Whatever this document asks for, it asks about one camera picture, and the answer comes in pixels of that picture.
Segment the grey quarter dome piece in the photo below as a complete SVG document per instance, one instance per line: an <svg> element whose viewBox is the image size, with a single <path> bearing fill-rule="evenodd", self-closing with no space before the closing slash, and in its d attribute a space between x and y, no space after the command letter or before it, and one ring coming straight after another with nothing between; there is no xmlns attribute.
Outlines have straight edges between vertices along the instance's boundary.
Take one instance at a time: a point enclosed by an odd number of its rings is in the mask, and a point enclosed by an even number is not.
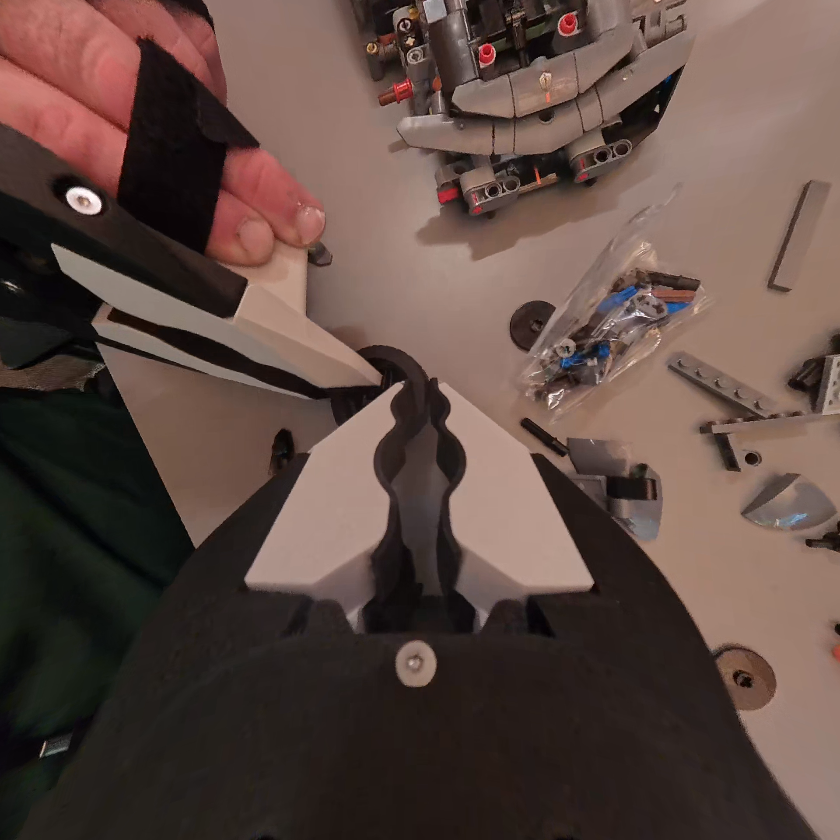
<svg viewBox="0 0 840 840"><path fill-rule="evenodd" d="M795 532L822 526L837 515L837 508L814 482L800 474L785 474L762 488L741 515L767 529Z"/></svg>

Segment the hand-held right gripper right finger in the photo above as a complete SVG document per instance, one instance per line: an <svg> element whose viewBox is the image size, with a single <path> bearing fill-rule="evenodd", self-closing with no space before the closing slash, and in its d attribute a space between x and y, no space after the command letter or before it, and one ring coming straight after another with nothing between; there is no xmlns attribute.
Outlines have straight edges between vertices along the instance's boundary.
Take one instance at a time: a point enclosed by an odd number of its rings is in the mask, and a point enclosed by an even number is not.
<svg viewBox="0 0 840 840"><path fill-rule="evenodd" d="M499 602L590 592L595 584L528 448L437 383L437 467L446 485L437 577L474 629Z"/></svg>

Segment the grey lego car model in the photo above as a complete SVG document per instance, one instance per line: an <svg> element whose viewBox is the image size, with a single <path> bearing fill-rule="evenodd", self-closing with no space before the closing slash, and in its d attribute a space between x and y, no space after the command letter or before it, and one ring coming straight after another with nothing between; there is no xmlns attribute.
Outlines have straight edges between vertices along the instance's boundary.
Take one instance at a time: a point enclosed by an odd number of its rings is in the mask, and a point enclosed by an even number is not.
<svg viewBox="0 0 840 840"><path fill-rule="evenodd" d="M352 2L382 107L442 155L439 205L471 217L568 182L590 186L653 134L694 44L685 1Z"/></svg>

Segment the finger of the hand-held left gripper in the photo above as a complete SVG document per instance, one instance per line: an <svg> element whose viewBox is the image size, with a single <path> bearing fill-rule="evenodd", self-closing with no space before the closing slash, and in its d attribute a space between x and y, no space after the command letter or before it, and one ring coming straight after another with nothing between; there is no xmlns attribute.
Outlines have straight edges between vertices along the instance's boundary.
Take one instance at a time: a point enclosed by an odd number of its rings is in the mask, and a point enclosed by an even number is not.
<svg viewBox="0 0 840 840"><path fill-rule="evenodd" d="M274 245L263 266L231 266L245 291L230 318L220 318L93 259L53 245L58 266L102 305L227 345L250 359L324 389L378 385L381 375L358 353L310 321L306 313L308 254Z"/></svg>
<svg viewBox="0 0 840 840"><path fill-rule="evenodd" d="M100 307L91 326L101 343L218 379L309 400L322 400L330 395L329 389L252 360L225 344L145 321L107 304Z"/></svg>

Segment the pile of grey lego pieces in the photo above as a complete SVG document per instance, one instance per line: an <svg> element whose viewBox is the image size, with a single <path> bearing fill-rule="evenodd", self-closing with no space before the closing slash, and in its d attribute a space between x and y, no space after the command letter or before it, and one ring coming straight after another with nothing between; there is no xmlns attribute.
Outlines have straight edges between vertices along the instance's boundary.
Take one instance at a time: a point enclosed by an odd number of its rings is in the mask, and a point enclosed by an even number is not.
<svg viewBox="0 0 840 840"><path fill-rule="evenodd" d="M750 385L730 377L724 371L688 353L674 353L668 359L667 367L690 384L741 411L739 416L709 421L700 426L700 433L709 436L714 441L725 468L733 473L741 473L747 467L757 466L761 461L756 451L742 446L743 438L755 435L780 435L788 432L799 433L813 425L838 419L837 343L834 349L834 353L817 356L803 362L788 381L788 386L793 391L808 397L810 411L786 410L775 400ZM806 538L807 548L838 552L838 507L834 505L837 515L822 525L832 522L833 529L822 536Z"/></svg>

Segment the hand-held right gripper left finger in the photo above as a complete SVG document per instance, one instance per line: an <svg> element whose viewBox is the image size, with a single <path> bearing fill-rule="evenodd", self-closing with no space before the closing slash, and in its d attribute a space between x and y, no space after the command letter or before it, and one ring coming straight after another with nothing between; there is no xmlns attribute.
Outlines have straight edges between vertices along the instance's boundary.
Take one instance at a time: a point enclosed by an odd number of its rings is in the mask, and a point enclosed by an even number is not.
<svg viewBox="0 0 840 840"><path fill-rule="evenodd" d="M390 498L374 457L396 420L394 384L312 447L246 576L251 591L335 601L352 629L375 593L371 556L385 536Z"/></svg>

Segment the person's left hand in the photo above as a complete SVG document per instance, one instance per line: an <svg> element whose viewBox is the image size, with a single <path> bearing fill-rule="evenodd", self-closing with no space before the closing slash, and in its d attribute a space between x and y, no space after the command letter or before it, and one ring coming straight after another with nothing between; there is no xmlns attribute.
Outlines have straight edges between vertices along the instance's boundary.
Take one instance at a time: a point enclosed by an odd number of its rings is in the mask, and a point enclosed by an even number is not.
<svg viewBox="0 0 840 840"><path fill-rule="evenodd" d="M2 1L1 121L116 197L140 71L155 42L223 105L228 86L203 2ZM324 208L266 150L227 153L205 252L259 266L276 241L318 244Z"/></svg>

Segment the long grey tile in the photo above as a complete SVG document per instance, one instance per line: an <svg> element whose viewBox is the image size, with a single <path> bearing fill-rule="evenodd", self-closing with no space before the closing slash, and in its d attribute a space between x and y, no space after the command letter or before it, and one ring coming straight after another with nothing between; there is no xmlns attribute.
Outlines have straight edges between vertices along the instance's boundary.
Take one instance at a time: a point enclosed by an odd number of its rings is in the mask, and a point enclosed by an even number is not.
<svg viewBox="0 0 840 840"><path fill-rule="evenodd" d="M831 190L829 182L811 180L803 185L770 271L767 287L772 291L787 293L795 288Z"/></svg>

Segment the dark round disc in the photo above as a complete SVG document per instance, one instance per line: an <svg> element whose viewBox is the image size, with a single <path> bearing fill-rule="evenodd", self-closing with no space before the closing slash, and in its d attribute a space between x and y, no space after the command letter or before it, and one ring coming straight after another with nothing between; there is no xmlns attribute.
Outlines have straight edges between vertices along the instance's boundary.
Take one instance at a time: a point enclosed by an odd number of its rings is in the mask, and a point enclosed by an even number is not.
<svg viewBox="0 0 840 840"><path fill-rule="evenodd" d="M522 304L511 316L511 341L523 352L529 352L555 312L547 301L532 300Z"/></svg>
<svg viewBox="0 0 840 840"><path fill-rule="evenodd" d="M713 657L737 711L758 711L771 703L778 682L760 654L746 647L727 646L716 649Z"/></svg>

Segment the black axle pin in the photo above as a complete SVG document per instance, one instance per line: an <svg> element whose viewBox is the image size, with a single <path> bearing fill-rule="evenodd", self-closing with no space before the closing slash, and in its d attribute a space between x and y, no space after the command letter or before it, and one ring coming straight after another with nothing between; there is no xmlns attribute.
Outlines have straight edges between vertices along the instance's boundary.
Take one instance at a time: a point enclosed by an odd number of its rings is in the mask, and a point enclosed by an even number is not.
<svg viewBox="0 0 840 840"><path fill-rule="evenodd" d="M570 450L557 437L535 423L531 418L524 417L520 420L520 427L531 437L540 442L541 446L564 458L568 457Z"/></svg>

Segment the black rubber tyre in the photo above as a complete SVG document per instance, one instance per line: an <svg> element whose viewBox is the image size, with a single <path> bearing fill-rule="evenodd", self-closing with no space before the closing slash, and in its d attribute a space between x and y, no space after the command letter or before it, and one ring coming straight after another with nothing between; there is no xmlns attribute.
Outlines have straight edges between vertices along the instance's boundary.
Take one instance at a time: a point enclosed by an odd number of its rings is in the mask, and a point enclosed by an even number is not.
<svg viewBox="0 0 840 840"><path fill-rule="evenodd" d="M370 345L359 349L357 353L372 366L373 364L371 362L374 359L384 359L399 364L403 368L407 374L407 378L402 384L406 385L409 393L409 397L407 398L408 408L406 409L407 416L411 422L410 428L412 429L412 435L417 434L425 424L428 416L428 378L422 366L408 353L387 345ZM378 388L379 385L369 385L346 389L333 389L330 393L330 406L336 425L343 425L381 396L377 394Z"/></svg>

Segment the clear bag of small parts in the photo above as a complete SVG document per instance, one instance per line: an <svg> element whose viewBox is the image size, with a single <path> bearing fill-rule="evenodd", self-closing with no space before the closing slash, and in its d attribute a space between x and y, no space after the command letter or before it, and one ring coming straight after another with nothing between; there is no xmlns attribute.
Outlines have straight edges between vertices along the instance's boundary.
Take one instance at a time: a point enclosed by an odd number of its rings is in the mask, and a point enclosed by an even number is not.
<svg viewBox="0 0 840 840"><path fill-rule="evenodd" d="M664 268L655 247L682 189L677 183L664 201L621 226L527 352L519 391L554 417L645 361L709 308L702 281Z"/></svg>

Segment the grey wheel arch assembly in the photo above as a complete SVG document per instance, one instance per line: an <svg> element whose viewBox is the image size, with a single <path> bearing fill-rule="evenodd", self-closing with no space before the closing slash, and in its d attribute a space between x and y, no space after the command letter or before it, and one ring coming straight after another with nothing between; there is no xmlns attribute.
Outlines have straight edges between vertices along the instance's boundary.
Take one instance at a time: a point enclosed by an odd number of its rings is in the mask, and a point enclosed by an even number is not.
<svg viewBox="0 0 840 840"><path fill-rule="evenodd" d="M640 542L656 540L663 516L661 478L620 440L569 437L572 482Z"/></svg>

